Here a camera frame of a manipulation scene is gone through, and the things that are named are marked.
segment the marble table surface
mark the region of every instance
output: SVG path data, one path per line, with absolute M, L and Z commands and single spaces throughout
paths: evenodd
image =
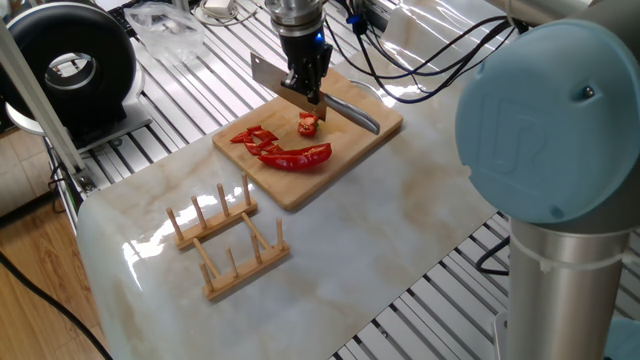
M 473 0 L 405 2 L 392 16 L 385 46 L 415 65 L 496 13 Z M 474 41 L 461 42 L 440 64 Z M 392 71 L 381 57 L 373 60 L 380 73 Z M 373 84 L 347 64 L 337 70 Z M 383 97 L 404 115 L 402 129 L 296 212 L 283 211 L 251 184 L 259 204 L 253 222 L 274 243 L 276 218 L 283 218 L 291 255 L 219 301 L 205 299 L 200 256 L 177 250 L 165 213 L 170 206 L 180 224 L 196 224 L 192 195 L 205 216 L 219 212 L 218 182 L 230 204 L 242 201 L 240 171 L 214 149 L 211 135 L 93 194 L 80 209 L 77 241 L 113 357 L 331 356 L 495 211 L 457 156 L 454 117 L 463 86 L 418 105 Z M 410 96 L 417 87 L 406 79 L 392 91 Z M 203 243 L 221 272 L 229 270 L 226 246 L 238 263 L 252 256 L 246 225 Z

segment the sliced red pepper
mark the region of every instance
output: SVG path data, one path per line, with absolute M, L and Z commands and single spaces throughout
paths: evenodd
M 262 126 L 260 125 L 247 128 L 247 131 L 249 132 L 249 134 L 253 134 L 254 132 L 260 131 L 260 130 L 262 130 Z
M 331 144 L 260 155 L 258 160 L 280 170 L 297 171 L 321 164 L 331 156 Z
M 265 140 L 265 141 L 261 142 L 260 144 L 258 144 L 258 147 L 260 149 L 263 149 L 263 150 L 268 148 L 269 146 L 273 146 L 273 141 Z
M 284 150 L 282 150 L 280 145 L 273 144 L 273 145 L 269 146 L 268 148 L 264 149 L 264 151 L 266 151 L 268 153 L 277 153 L 277 152 L 283 152 Z
M 241 143 L 241 142 L 244 142 L 244 139 L 245 139 L 247 136 L 251 137 L 251 135 L 249 134 L 249 132 L 248 132 L 248 131 L 241 132 L 240 134 L 238 134 L 238 135 L 234 136 L 234 137 L 231 139 L 231 142 L 232 142 L 232 143 Z
M 318 118 L 315 116 L 306 117 L 298 121 L 298 133 L 302 136 L 312 137 L 316 134 Z
M 312 113 L 305 113 L 305 112 L 300 113 L 300 119 L 306 119 L 308 117 L 316 117 L 316 116 L 313 115 Z
M 256 155 L 256 156 L 260 156 L 262 155 L 262 150 L 260 150 L 260 148 L 258 147 L 258 145 L 256 145 L 253 142 L 253 138 L 251 138 L 251 136 L 246 137 L 244 139 L 244 146 L 247 148 L 247 150 L 249 150 L 249 152 L 251 153 L 251 155 Z
M 278 140 L 278 137 L 273 135 L 271 133 L 271 131 L 269 130 L 257 130 L 251 133 L 253 136 L 257 137 L 258 139 L 262 140 L 262 141 L 267 141 L 267 140 L 271 140 L 271 141 L 276 141 Z

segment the wooden cutting board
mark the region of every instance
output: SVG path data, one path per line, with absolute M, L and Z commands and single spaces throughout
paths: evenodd
M 332 109 L 327 109 L 327 121 L 320 122 L 316 136 L 304 138 L 297 132 L 298 114 L 301 110 L 277 97 L 225 126 L 213 136 L 214 145 L 285 210 L 295 209 L 402 124 L 402 115 L 386 107 L 334 70 L 329 69 L 329 73 L 322 80 L 322 91 L 345 100 L 371 115 L 380 123 L 380 135 L 374 135 Z M 268 167 L 256 156 L 251 155 L 244 144 L 233 144 L 229 141 L 248 127 L 256 125 L 262 125 L 263 129 L 275 134 L 280 139 L 276 143 L 284 150 L 328 142 L 331 143 L 333 154 L 326 162 L 301 172 L 287 172 Z

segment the electrical cord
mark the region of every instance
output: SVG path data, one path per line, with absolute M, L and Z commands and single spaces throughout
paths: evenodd
M 343 7 L 345 7 L 346 5 L 344 5 L 342 2 L 337 1 L 340 5 L 342 5 Z M 340 54 L 342 55 L 342 57 L 347 61 L 347 63 L 349 63 L 349 65 L 351 65 L 354 69 L 358 70 L 359 72 L 371 76 L 371 77 L 378 77 L 380 79 L 383 80 L 397 80 L 397 79 L 402 79 L 411 75 L 418 75 L 418 76 L 436 76 L 436 75 L 441 75 L 451 69 L 453 69 L 455 66 L 460 65 L 462 62 L 464 62 L 468 57 L 469 54 L 464 55 L 462 58 L 460 58 L 458 61 L 454 62 L 453 64 L 437 70 L 437 71 L 433 71 L 433 72 L 420 72 L 419 70 L 422 69 L 423 67 L 425 67 L 426 65 L 428 65 L 430 62 L 432 62 L 433 60 L 435 60 L 436 58 L 438 58 L 442 53 L 444 53 L 447 49 L 449 49 L 450 47 L 452 47 L 453 45 L 455 45 L 458 41 L 464 39 L 466 36 L 468 36 L 470 33 L 472 33 L 473 31 L 477 30 L 478 28 L 489 24 L 491 22 L 496 22 L 496 21 L 500 21 L 500 20 L 505 20 L 506 16 L 494 16 L 485 20 L 482 20 L 476 24 L 474 24 L 473 26 L 471 26 L 469 29 L 465 30 L 464 32 L 462 32 L 460 35 L 458 35 L 456 38 L 454 38 L 453 40 L 451 40 L 449 43 L 447 43 L 445 46 L 443 46 L 440 50 L 438 50 L 435 54 L 433 54 L 429 59 L 425 60 L 422 64 L 420 64 L 418 67 L 414 68 L 414 69 L 408 69 L 405 66 L 403 66 L 402 64 L 398 63 L 395 59 L 393 59 L 388 53 L 386 53 L 383 49 L 382 50 L 383 53 L 385 53 L 386 55 L 382 54 L 381 55 L 383 57 L 385 57 L 387 60 L 392 61 L 392 64 L 394 64 L 396 67 L 398 67 L 399 69 L 405 71 L 404 74 L 400 74 L 400 75 L 378 75 L 378 74 L 374 74 L 371 71 L 367 71 L 361 67 L 359 67 L 358 65 L 354 64 L 348 56 L 346 56 L 346 54 L 344 53 L 344 51 L 342 50 L 342 47 L 340 46 L 340 43 L 338 42 L 335 34 L 333 33 L 333 29 L 331 28 L 331 25 L 329 24 L 328 21 L 325 20 L 325 25 L 327 26 L 327 30 L 329 30 L 329 33 L 331 34 L 331 38 L 333 39 L 334 44 L 336 44 L 336 47 L 338 48 L 338 51 L 340 52 Z
M 504 238 L 504 240 L 500 241 L 500 243 L 498 245 L 494 246 L 492 249 L 490 249 L 489 251 L 484 253 L 484 255 L 482 255 L 480 257 L 480 259 L 478 259 L 478 261 L 476 261 L 476 264 L 475 264 L 476 270 L 478 270 L 479 272 L 481 272 L 483 274 L 498 275 L 498 276 L 509 276 L 509 271 L 508 270 L 487 269 L 487 268 L 482 267 L 482 265 L 484 265 L 484 263 L 485 263 L 485 261 L 487 261 L 487 259 L 489 259 L 493 255 L 497 254 L 498 251 L 504 249 L 507 245 L 509 245 L 510 242 L 511 242 L 511 236 L 507 236 L 506 238 Z
M 472 49 L 465 57 L 464 60 L 462 61 L 462 63 L 460 63 L 460 65 L 458 66 L 458 68 L 456 68 L 450 75 L 449 77 L 445 80 L 445 82 L 443 82 L 442 84 L 440 84 L 435 90 L 431 91 L 429 94 L 426 94 L 422 97 L 419 98 L 414 98 L 414 99 L 404 99 L 401 97 L 396 96 L 395 94 L 393 94 L 389 89 L 386 88 L 386 86 L 384 85 L 384 83 L 382 83 L 381 78 L 376 74 L 375 68 L 373 67 L 373 64 L 371 62 L 371 58 L 369 57 L 369 54 L 367 52 L 367 49 L 364 45 L 364 42 L 362 41 L 362 37 L 358 34 L 356 34 L 357 39 L 358 39 L 358 43 L 360 45 L 360 48 L 362 50 L 362 53 L 364 55 L 364 59 L 367 63 L 367 66 L 369 67 L 369 71 L 373 74 L 372 77 L 374 78 L 374 80 L 376 81 L 376 83 L 378 84 L 378 86 L 392 99 L 396 100 L 399 103 L 402 104 L 416 104 L 425 100 L 428 100 L 432 97 L 434 97 L 435 95 L 437 95 L 440 91 L 442 91 L 443 89 L 445 89 L 447 86 L 449 86 L 451 84 L 451 82 L 453 81 L 453 79 L 455 79 L 464 69 L 464 67 L 471 62 L 471 59 L 473 59 L 473 57 L 480 51 L 480 49 L 482 49 L 482 47 L 484 47 L 484 45 L 486 45 L 489 41 L 493 40 L 495 37 L 497 37 L 500 33 L 502 33 L 504 30 L 508 29 L 511 25 L 509 24 L 509 22 L 507 20 L 504 20 L 503 22 L 501 22 L 499 25 L 497 25 L 496 27 L 494 27 L 493 29 L 491 29 L 491 31 L 489 31 L 483 38 L 482 40 L 478 43 L 478 45 Z M 440 49 L 438 52 L 436 52 L 436 54 L 434 54 L 430 59 L 428 59 L 427 61 L 425 61 L 422 65 L 418 66 L 416 69 L 420 69 L 422 67 L 424 67 L 429 61 L 432 61 L 433 59 L 435 59 L 439 54 L 441 54 L 442 52 L 444 52 L 446 50 L 446 48 L 448 48 L 449 46 L 451 46 L 451 43 L 447 44 L 446 46 L 444 46 L 442 49 Z
M 36 294 L 42 300 L 46 301 L 49 305 L 53 306 L 56 310 L 58 310 L 58 312 L 69 319 L 69 321 L 71 321 L 71 323 L 73 323 L 73 325 L 75 325 L 82 332 L 82 334 L 87 337 L 87 339 L 91 342 L 91 344 L 93 344 L 93 346 L 96 348 L 96 350 L 98 350 L 100 355 L 102 355 L 105 360 L 113 359 L 111 355 L 109 355 L 107 349 L 102 346 L 100 340 L 98 340 L 98 338 L 93 335 L 91 330 L 89 330 L 89 328 L 85 324 L 83 324 L 80 319 L 78 319 L 71 311 L 69 311 L 69 309 L 64 307 L 64 305 L 60 304 L 56 299 L 51 297 L 51 295 L 47 294 L 36 284 L 31 282 L 29 278 L 27 278 L 22 272 L 20 272 L 20 270 L 18 270 L 18 268 L 16 268 L 15 265 L 13 265 L 13 263 L 4 255 L 2 251 L 0 251 L 0 264 L 2 264 L 2 266 L 4 266 L 7 271 L 9 271 L 11 275 L 13 275 L 13 277 L 15 277 L 32 293 Z

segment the kitchen knife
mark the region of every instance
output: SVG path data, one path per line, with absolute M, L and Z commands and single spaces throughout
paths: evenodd
M 282 86 L 282 79 L 287 76 L 287 73 L 254 53 L 251 53 L 251 72 L 255 81 L 300 109 L 314 114 L 318 119 L 326 119 L 327 106 L 329 106 L 361 128 L 376 135 L 380 133 L 380 124 L 377 121 L 344 100 L 320 92 L 320 102 L 316 105 L 307 101 L 306 96 Z

